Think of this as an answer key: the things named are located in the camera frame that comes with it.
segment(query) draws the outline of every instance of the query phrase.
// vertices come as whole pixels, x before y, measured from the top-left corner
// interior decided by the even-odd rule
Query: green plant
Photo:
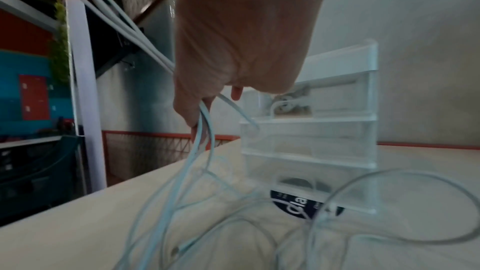
[[[55,3],[55,18],[58,21],[57,32],[50,41],[50,74],[59,85],[70,84],[69,34],[67,32],[67,10],[61,0]]]

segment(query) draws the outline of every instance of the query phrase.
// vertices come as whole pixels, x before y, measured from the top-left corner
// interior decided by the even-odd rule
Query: tangled cable
[[[174,64],[161,52],[159,52],[155,46],[147,39],[147,37],[140,31],[137,25],[123,12],[123,10],[115,3],[114,0],[92,0],[94,2],[91,3],[88,0],[81,0],[89,9],[91,9],[99,18],[101,18],[105,23],[110,25],[114,28],[118,33],[123,35],[125,38],[130,40],[132,43],[137,45],[140,49],[142,49],[145,53],[147,53],[151,58],[153,58],[161,67],[163,67],[168,73],[171,75],[174,72],[175,66]],[[254,120],[252,120],[248,115],[246,115],[241,108],[239,108],[235,103],[233,103],[230,99],[219,94],[218,97],[232,106],[237,112],[239,112],[247,121],[251,124],[257,125]],[[174,260],[170,264],[166,264],[166,257],[164,253],[164,246],[166,241],[166,234],[169,228],[169,225],[172,221],[172,218],[175,212],[185,209],[189,206],[198,204],[203,202],[204,200],[194,202],[194,203],[183,203],[184,198],[188,195],[190,190],[193,188],[194,183],[197,182],[198,179],[192,178],[192,181],[184,186],[186,177],[191,171],[192,165],[198,155],[203,152],[205,146],[201,147],[201,134],[203,128],[207,128],[209,134],[209,140],[214,143],[215,142],[215,133],[213,129],[213,124],[209,115],[209,111],[203,102],[200,102],[200,117],[198,119],[198,131],[197,136],[194,139],[192,149],[185,160],[182,168],[180,171],[175,174],[170,180],[164,183],[159,189],[157,189],[150,198],[145,202],[142,206],[141,210],[136,215],[135,220],[130,228],[130,231],[127,236],[126,244],[125,244],[125,251],[123,256],[118,261],[117,265],[114,269],[118,270],[128,270],[132,267],[131,262],[131,254],[132,251],[140,244],[146,242],[146,245],[143,249],[143,252],[140,256],[139,262],[135,266],[137,270],[146,270],[150,264],[151,260],[159,247],[160,250],[160,269],[171,269],[176,263],[180,260]],[[202,171],[202,176],[210,176],[218,182],[219,185],[222,186],[223,189],[231,191],[234,195],[238,197],[239,200],[245,199],[246,197],[242,195],[240,192],[235,190],[232,186],[229,185],[228,182],[223,180],[222,178],[218,177],[216,174],[211,172],[210,166],[214,159],[215,155],[215,145],[211,145],[211,150],[208,155],[208,159],[205,165],[204,170]],[[450,238],[450,239],[440,239],[440,240],[418,240],[418,239],[408,239],[403,237],[394,237],[391,235],[375,235],[375,234],[357,234],[356,236],[359,237],[366,237],[370,239],[376,239],[381,241],[390,241],[390,242],[399,242],[399,243],[406,243],[406,244],[415,244],[415,245],[451,245],[451,244],[458,244],[462,242],[466,242],[477,238],[480,235],[480,200],[468,191],[464,186],[459,184],[456,181],[453,181],[447,177],[443,177],[441,175],[432,173],[432,172],[422,172],[422,171],[412,171],[412,170],[404,170],[404,169],[394,169],[394,170],[387,170],[387,171],[377,171],[373,173],[368,173],[362,175],[358,178],[351,180],[350,182],[346,183],[345,185],[338,188],[334,191],[324,202],[322,207],[318,210],[313,220],[305,214],[304,210],[294,204],[289,202],[278,200],[278,199],[255,199],[252,202],[240,207],[238,210],[234,211],[230,215],[226,216],[222,220],[216,222],[214,225],[210,227],[207,231],[203,234],[195,237],[191,240],[188,240],[181,244],[178,247],[179,252],[182,256],[186,256],[188,252],[191,252],[195,246],[204,239],[210,237],[215,231],[224,227],[225,225],[229,225],[234,222],[244,221],[251,225],[253,225],[256,229],[261,231],[269,243],[275,248],[275,252],[272,258],[272,267],[274,269],[282,268],[281,262],[278,260],[278,256],[280,252],[287,246],[287,244],[293,239],[294,236],[298,233],[298,229],[292,230],[289,232],[284,239],[277,243],[275,238],[261,226],[259,226],[256,222],[248,220],[246,218],[238,217],[238,215],[245,211],[246,209],[252,208],[253,206],[257,206],[259,204],[264,203],[271,203],[272,201],[289,205],[291,208],[297,210],[299,214],[301,214],[307,222],[307,227],[309,229],[308,236],[306,239],[306,253],[305,253],[305,261],[302,265],[305,265],[307,270],[313,270],[316,264],[317,256],[314,256],[314,249],[316,248],[316,229],[322,227],[322,225],[330,218],[329,217],[329,210],[334,206],[334,200],[345,193],[346,191],[350,190],[354,185],[359,182],[362,182],[366,179],[374,179],[379,177],[387,177],[391,175],[415,175],[415,176],[426,176],[438,181],[444,182],[453,188],[460,191],[464,194],[475,206],[477,212],[479,214],[477,220],[477,226],[470,232],[466,233],[465,235],[461,235],[458,237]],[[147,211],[153,206],[153,204],[159,199],[159,197],[165,192],[165,189],[170,186],[170,191],[167,194],[166,201],[162,207],[161,214],[156,220],[153,227],[142,234],[140,237],[136,238],[137,230],[139,225],[144,220]]]

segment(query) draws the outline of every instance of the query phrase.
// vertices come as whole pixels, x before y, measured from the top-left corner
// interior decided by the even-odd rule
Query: black chair
[[[0,220],[71,200],[81,137],[64,135],[45,156],[0,173]]]

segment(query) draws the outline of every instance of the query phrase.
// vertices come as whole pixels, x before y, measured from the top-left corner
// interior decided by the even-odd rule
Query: blue wall
[[[19,75],[47,78],[50,120],[22,120]],[[0,135],[34,134],[54,127],[60,116],[73,118],[70,89],[53,83],[48,58],[0,50]]]

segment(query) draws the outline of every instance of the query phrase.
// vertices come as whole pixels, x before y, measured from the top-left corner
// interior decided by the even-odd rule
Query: clear plastic drawer organizer
[[[250,180],[322,202],[333,190],[377,170],[377,57],[373,40],[310,56],[285,94],[243,93],[243,108],[260,126],[240,122]],[[375,212],[367,182],[339,206]]]

